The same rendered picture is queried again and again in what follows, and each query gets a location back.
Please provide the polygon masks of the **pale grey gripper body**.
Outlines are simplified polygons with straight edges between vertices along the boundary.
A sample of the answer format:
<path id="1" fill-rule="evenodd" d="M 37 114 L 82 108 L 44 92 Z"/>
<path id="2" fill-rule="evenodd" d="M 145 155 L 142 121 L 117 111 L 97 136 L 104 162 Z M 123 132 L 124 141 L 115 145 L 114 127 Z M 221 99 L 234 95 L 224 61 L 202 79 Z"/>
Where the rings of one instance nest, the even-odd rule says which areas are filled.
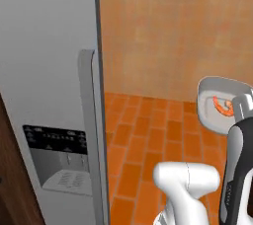
<path id="1" fill-rule="evenodd" d="M 232 105 L 236 120 L 253 117 L 253 97 L 250 94 L 242 94 L 233 98 Z"/>

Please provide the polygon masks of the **orange shrimp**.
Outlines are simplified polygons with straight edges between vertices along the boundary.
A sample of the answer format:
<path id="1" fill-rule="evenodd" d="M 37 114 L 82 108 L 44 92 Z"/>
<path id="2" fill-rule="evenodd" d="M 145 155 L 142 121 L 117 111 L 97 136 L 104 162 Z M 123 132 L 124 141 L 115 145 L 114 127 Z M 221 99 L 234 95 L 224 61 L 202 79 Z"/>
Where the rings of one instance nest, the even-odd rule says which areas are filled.
<path id="1" fill-rule="evenodd" d="M 217 97 L 213 97 L 213 105 L 214 108 L 223 116 L 227 116 L 227 117 L 232 117 L 233 116 L 233 105 L 232 105 L 232 101 L 225 101 L 224 102 L 224 106 L 222 106 L 219 102 L 218 102 L 218 98 Z"/>

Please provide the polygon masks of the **grey meat container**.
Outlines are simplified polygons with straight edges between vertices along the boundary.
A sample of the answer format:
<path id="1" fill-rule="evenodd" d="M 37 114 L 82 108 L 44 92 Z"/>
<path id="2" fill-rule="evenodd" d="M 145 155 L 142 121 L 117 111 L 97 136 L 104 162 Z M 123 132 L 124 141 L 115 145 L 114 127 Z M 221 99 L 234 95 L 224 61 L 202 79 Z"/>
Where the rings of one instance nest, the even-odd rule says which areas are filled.
<path id="1" fill-rule="evenodd" d="M 197 112 L 200 123 L 210 131 L 226 135 L 229 128 L 240 120 L 223 116 L 213 105 L 213 97 L 224 106 L 225 101 L 232 101 L 233 98 L 242 94 L 250 94 L 253 97 L 253 87 L 233 79 L 207 76 L 198 85 Z"/>

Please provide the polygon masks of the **grey fridge door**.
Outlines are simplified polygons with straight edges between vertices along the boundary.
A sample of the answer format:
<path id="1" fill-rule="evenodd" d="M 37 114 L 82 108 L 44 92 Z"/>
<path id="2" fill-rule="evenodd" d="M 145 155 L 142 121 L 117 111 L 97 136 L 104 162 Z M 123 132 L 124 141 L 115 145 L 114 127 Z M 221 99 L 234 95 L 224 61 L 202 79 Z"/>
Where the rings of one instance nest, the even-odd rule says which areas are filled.
<path id="1" fill-rule="evenodd" d="M 45 225 L 96 225 L 78 54 L 92 49 L 103 225 L 110 225 L 100 0 L 0 0 L 0 93 Z"/>

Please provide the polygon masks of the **dark brown wooden cupboard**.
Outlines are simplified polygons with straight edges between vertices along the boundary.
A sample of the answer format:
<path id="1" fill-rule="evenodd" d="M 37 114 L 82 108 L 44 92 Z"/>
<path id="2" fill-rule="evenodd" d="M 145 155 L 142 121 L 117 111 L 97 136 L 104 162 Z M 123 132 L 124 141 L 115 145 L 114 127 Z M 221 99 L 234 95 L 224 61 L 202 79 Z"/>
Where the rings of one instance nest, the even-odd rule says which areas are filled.
<path id="1" fill-rule="evenodd" d="M 0 225 L 45 225 L 1 95 Z"/>

